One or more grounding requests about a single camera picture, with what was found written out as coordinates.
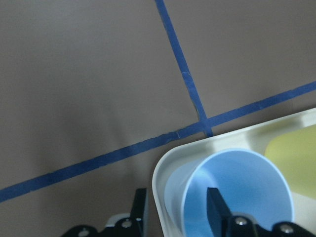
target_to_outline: blue painter's tape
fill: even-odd
[[[34,179],[24,181],[22,183],[12,185],[0,190],[0,202],[73,178],[77,175],[87,173],[102,166],[165,145],[171,141],[182,139],[198,132],[202,132],[203,130],[204,126],[200,122],[197,122],[178,131],[163,134],[161,136],[151,138],[128,147],[124,147],[105,155],[101,155],[96,158],[65,167],[63,169],[59,169],[52,173],[48,173],[43,176],[39,176]]]
[[[173,28],[172,22],[170,20],[167,8],[163,2],[163,0],[156,0],[157,9],[160,13],[164,28],[167,32],[174,56],[177,60],[178,66],[180,68],[182,78],[184,80],[184,83],[188,89],[190,98],[197,110],[198,119],[205,124],[205,135],[208,137],[213,136],[213,132],[210,127],[207,127],[206,122],[206,113],[203,107],[203,104],[201,102],[201,99],[198,95],[198,90],[194,84],[192,75],[190,73],[188,64],[186,62],[186,59],[184,57],[184,54],[182,52],[180,43],[178,41],[177,35],[175,33],[175,30]]]
[[[316,81],[309,84],[305,84],[293,90],[283,92],[281,94],[269,97],[267,99],[240,107],[235,110],[228,111],[226,113],[211,117],[207,120],[209,127],[217,126],[225,122],[237,119],[244,115],[262,110],[264,108],[276,105],[278,103],[284,102],[286,100],[293,99],[297,96],[306,94],[308,92],[316,90]],[[87,161],[68,166],[63,169],[59,169],[55,172],[48,173],[37,178],[24,181],[19,184],[12,185],[5,189],[0,190],[0,202],[27,194],[31,191],[35,191],[49,185],[67,180],[69,178],[75,177],[87,173],[89,171],[95,170],[107,164],[114,163],[119,160],[137,155],[139,153],[148,151],[150,149],[165,145],[171,141],[186,138],[190,135],[205,131],[205,123],[197,122],[193,123],[183,129],[178,131],[163,134],[161,136],[145,140],[143,142],[136,143],[134,145],[124,147],[122,149],[107,153],[105,155],[98,156]]]
[[[228,111],[226,113],[211,117],[207,120],[208,126],[214,127],[223,123],[226,123],[228,121],[237,119],[239,117],[242,117],[244,115],[251,114],[253,112],[265,109],[267,107],[279,104],[281,102],[293,99],[297,96],[306,94],[308,92],[311,92],[313,90],[316,90],[316,81],[313,81],[311,83],[305,84],[303,86],[297,87],[293,90],[289,90],[283,93],[280,93],[275,96],[271,96],[269,98],[266,98],[264,100],[254,102],[252,104],[240,107],[235,110]]]

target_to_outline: yellow object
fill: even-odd
[[[291,191],[316,199],[316,125],[274,138],[265,157],[279,168]]]

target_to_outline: white tray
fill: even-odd
[[[246,148],[264,154],[268,143],[284,133],[316,124],[316,108],[254,126],[176,147],[167,152],[155,167],[152,187],[165,237],[183,237],[168,216],[164,205],[164,187],[179,166],[227,148]],[[295,223],[316,233],[316,200],[292,193]]]

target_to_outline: metal screw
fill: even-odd
[[[90,234],[89,230],[87,230],[86,228],[83,228],[83,230],[79,232],[78,237],[86,237],[89,234]]]
[[[294,229],[287,224],[281,225],[280,230],[286,234],[291,234],[294,232]]]
[[[132,226],[132,222],[129,219],[126,219],[123,223],[122,223],[122,227],[123,228],[129,228]]]
[[[247,220],[243,217],[237,217],[235,219],[235,222],[237,225],[240,225],[240,226],[244,226],[244,225],[247,225]]]

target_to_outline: blue cup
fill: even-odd
[[[229,149],[177,168],[168,178],[167,212],[185,237],[212,236],[206,190],[218,188],[231,212],[252,215],[266,230],[293,221],[290,189],[277,167],[259,153]]]

